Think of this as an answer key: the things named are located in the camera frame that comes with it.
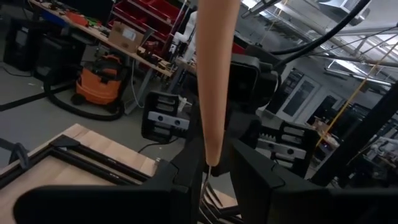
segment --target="white cable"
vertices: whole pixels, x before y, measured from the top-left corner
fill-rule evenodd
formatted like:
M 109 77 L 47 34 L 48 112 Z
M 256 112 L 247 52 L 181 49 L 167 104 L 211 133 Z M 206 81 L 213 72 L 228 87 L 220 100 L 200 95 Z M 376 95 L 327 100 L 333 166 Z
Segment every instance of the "white cable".
M 134 60 L 133 62 L 132 62 L 132 72 L 131 72 L 131 90 L 132 90 L 132 94 L 134 95 L 134 100 L 136 101 L 136 103 L 137 103 L 137 106 L 139 107 L 139 108 L 144 108 L 144 105 L 140 105 L 139 104 L 139 102 L 138 102 L 138 100 L 137 100 L 137 97 L 136 97 L 136 91 L 134 90 L 134 82 L 133 82 L 133 78 L 134 78 L 134 69 L 135 69 L 135 65 L 136 65 L 136 61 Z

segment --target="wooden workbench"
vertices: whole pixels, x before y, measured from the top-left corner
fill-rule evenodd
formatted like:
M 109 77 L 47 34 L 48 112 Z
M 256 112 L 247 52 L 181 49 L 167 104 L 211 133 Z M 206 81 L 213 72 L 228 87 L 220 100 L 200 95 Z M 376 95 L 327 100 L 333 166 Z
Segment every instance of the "wooden workbench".
M 36 5 L 37 7 L 40 7 L 41 9 L 43 9 L 43 10 L 45 10 L 45 11 L 47 11 L 47 12 L 49 12 L 49 13 L 51 13 L 51 14 L 59 17 L 59 18 L 61 18 L 62 20 L 64 20 L 71 27 L 75 27 L 77 29 L 80 29 L 80 30 L 86 32 L 87 34 L 95 37 L 96 39 L 102 41 L 103 43 L 105 43 L 105 44 L 107 44 L 107 45 L 109 45 L 109 46 L 111 46 L 111 47 L 113 47 L 115 49 L 118 49 L 119 51 L 123 52 L 124 54 L 134 58 L 138 62 L 143 63 L 143 64 L 149 66 L 150 68 L 153 68 L 154 70 L 160 72 L 161 74 L 164 74 L 167 77 L 171 77 L 172 76 L 172 72 L 170 72 L 168 70 L 161 69 L 161 68 L 157 67 L 156 65 L 154 65 L 154 64 L 148 62 L 147 60 L 143 59 L 142 57 L 138 56 L 138 54 L 130 53 L 127 50 L 125 50 L 124 48 L 119 47 L 116 44 L 109 42 L 108 38 L 106 36 L 104 36 L 103 34 L 101 34 L 101 32 L 98 29 L 96 29 L 94 27 L 85 27 L 85 26 L 78 25 L 78 24 L 72 22 L 67 16 L 61 15 L 60 14 L 61 11 L 49 9 L 50 3 L 47 3 L 47 2 L 41 3 L 41 2 L 38 2 L 38 1 L 35 1 L 35 0 L 29 0 L 29 2 L 31 2 L 34 5 Z
M 141 171 L 144 174 L 153 176 L 157 164 L 156 161 L 138 154 L 135 151 L 122 146 L 94 131 L 90 131 L 87 128 L 79 124 L 75 124 L 68 128 L 66 131 L 58 134 L 53 139 L 59 135 L 66 135 L 77 141 L 80 141 L 83 145 L 92 148 L 98 152 L 101 152 L 112 159 L 124 163 L 136 170 Z M 29 153 L 33 155 L 39 152 L 44 146 L 46 146 L 50 141 L 44 143 L 38 148 L 34 149 Z M 5 173 L 7 170 L 18 165 L 18 161 L 13 162 L 7 167 L 0 170 L 0 175 Z M 7 185 L 5 188 L 0 190 L 0 223 L 1 224 L 11 224 L 14 223 L 12 217 L 12 207 L 16 199 L 24 192 L 40 187 L 42 185 L 112 185 L 112 183 L 106 180 L 100 179 L 99 177 L 93 176 L 83 170 L 80 170 L 70 164 L 66 164 L 61 161 L 56 161 L 52 158 L 46 158 L 38 164 L 28 170 L 25 174 L 22 174 L 17 180 Z M 36 178 L 38 175 L 34 175 L 32 178 L 32 173 L 40 173 L 40 178 Z M 219 196 L 221 202 L 225 207 L 230 207 L 236 205 L 236 200 L 231 198 L 216 190 L 216 194 Z

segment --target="yellow cable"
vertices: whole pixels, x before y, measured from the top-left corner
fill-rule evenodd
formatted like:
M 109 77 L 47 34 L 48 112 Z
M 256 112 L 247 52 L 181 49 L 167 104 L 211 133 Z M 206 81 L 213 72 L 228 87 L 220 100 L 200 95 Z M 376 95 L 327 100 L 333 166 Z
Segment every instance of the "yellow cable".
M 285 0 L 284 6 L 285 6 L 288 2 L 289 2 L 289 0 Z M 282 13 L 282 10 L 279 9 L 278 15 L 276 15 L 276 17 L 279 17 L 281 13 Z M 275 21 L 272 22 L 272 24 L 271 24 L 271 26 L 269 27 L 269 29 L 267 30 L 266 34 L 265 34 L 264 37 L 262 38 L 260 44 L 261 44 L 261 43 L 264 41 L 264 39 L 267 37 L 269 31 L 271 31 L 271 29 L 272 29 L 272 27 L 274 26 L 274 24 L 275 24 Z
M 350 98 L 347 100 L 347 102 L 344 104 L 342 109 L 338 112 L 334 120 L 330 123 L 329 127 L 326 129 L 326 131 L 322 134 L 321 138 L 319 139 L 317 148 L 319 144 L 324 140 L 325 136 L 328 134 L 329 130 L 333 127 L 333 125 L 336 123 L 337 119 L 340 117 L 340 115 L 344 112 L 344 110 L 347 108 L 349 103 L 355 98 L 355 96 L 359 93 L 359 90 L 365 85 L 366 81 L 368 80 L 369 76 L 372 74 L 372 72 L 379 66 L 379 64 L 395 49 L 395 47 L 398 46 L 398 42 L 383 56 L 382 59 L 380 59 L 375 65 L 373 65 L 372 69 L 369 71 L 369 73 L 366 75 L 365 79 L 361 82 L 359 87 L 354 91 L 354 93 L 350 96 Z

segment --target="door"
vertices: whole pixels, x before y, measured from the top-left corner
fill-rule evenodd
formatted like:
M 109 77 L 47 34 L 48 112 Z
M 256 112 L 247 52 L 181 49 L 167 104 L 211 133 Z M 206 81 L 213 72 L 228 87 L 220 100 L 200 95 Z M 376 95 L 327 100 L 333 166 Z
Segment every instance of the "door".
M 295 120 L 296 123 L 313 124 L 315 118 L 325 122 L 333 119 L 338 109 L 344 103 L 343 98 L 330 90 L 322 89 L 309 103 L 303 113 Z
M 286 121 L 294 121 L 318 91 L 319 87 L 319 83 L 304 76 L 286 99 L 277 116 Z

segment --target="cardboard box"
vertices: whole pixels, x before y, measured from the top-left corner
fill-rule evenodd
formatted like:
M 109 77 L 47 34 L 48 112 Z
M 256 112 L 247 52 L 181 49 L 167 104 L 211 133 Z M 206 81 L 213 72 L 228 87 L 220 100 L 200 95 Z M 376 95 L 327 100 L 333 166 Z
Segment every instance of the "cardboard box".
M 143 38 L 144 34 L 141 34 L 121 22 L 115 22 L 108 40 L 109 42 L 127 50 L 129 53 L 136 53 Z

